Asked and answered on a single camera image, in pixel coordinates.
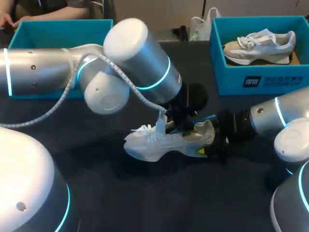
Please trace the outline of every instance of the beige sneaker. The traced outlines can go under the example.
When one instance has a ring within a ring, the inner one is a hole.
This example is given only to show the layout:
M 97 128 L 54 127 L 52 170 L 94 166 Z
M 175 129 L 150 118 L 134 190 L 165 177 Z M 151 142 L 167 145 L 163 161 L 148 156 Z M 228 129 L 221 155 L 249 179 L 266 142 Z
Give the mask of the beige sneaker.
M 296 35 L 293 31 L 274 34 L 265 29 L 227 43 L 223 46 L 223 52 L 227 59 L 240 65 L 249 65 L 257 59 L 289 64 L 289 55 L 293 52 L 295 43 Z

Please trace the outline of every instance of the black tabletop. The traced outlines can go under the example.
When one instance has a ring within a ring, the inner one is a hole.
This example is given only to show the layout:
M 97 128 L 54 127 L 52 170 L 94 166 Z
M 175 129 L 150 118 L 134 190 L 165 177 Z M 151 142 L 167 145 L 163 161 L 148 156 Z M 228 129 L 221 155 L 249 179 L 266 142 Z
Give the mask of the black tabletop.
M 185 82 L 207 89 L 209 103 L 198 118 L 273 97 L 219 97 L 208 42 L 162 46 Z M 54 103 L 0 99 L 0 122 L 33 119 Z M 123 138 L 131 129 L 154 125 L 156 118 L 157 111 L 131 93 L 117 114 L 99 116 L 84 101 L 67 100 L 45 121 L 21 131 L 50 151 L 77 201 L 81 232 L 274 231 L 272 193 L 264 184 L 276 160 L 271 140 L 255 138 L 232 147 L 225 167 L 179 153 L 155 163 L 133 159 L 123 150 Z

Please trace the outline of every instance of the white shoelace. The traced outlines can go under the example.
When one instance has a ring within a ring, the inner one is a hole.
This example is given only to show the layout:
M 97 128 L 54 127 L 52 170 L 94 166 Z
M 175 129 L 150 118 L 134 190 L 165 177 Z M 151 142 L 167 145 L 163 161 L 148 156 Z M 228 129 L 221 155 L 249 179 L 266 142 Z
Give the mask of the white shoelace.
M 255 35 L 256 35 L 256 33 L 251 33 L 251 34 L 247 35 L 246 37 L 237 37 L 237 41 L 238 41 L 240 47 L 242 49 L 246 49 L 246 48 L 252 48 L 256 44 L 260 44 L 254 38 Z
M 131 130 L 131 131 L 136 131 L 142 135 L 147 136 L 147 141 L 149 143 L 153 143 L 155 141 L 157 141 L 157 134 L 155 132 L 155 128 L 152 128 L 151 125 L 145 126 L 142 125 L 140 128 L 136 129 L 136 130 Z

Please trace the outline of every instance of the cyan cardboard box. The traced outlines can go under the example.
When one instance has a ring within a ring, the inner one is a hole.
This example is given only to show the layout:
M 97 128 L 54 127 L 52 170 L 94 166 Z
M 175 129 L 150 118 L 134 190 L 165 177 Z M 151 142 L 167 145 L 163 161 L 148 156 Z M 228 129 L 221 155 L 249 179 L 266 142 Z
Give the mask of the cyan cardboard box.
M 24 21 L 17 28 L 9 49 L 70 48 L 84 44 L 103 45 L 104 39 L 112 28 L 112 20 L 57 20 Z M 15 99 L 58 99 L 63 90 L 31 95 L 13 96 Z M 83 98 L 81 91 L 72 89 L 67 98 Z
M 222 45 L 253 32 L 296 33 L 301 65 L 228 66 Z M 211 28 L 211 60 L 220 95 L 285 94 L 309 85 L 309 24 L 302 16 L 215 18 Z

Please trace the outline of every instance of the shoe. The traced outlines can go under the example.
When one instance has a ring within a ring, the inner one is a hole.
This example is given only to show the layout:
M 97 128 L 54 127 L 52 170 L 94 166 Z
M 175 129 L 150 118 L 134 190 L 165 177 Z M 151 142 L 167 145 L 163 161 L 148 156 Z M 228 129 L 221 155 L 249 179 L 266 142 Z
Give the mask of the shoe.
M 156 162 L 170 151 L 179 151 L 190 157 L 207 157 L 198 151 L 210 146 L 214 140 L 211 121 L 196 123 L 195 130 L 188 133 L 165 134 L 167 126 L 166 115 L 160 113 L 155 127 L 141 126 L 125 138 L 125 151 L 138 160 L 148 162 Z
M 223 46 L 223 53 L 227 59 L 240 65 L 249 65 L 257 59 L 289 64 L 289 55 L 293 52 L 295 43 L 296 35 L 293 31 L 274 34 L 265 29 L 227 43 Z

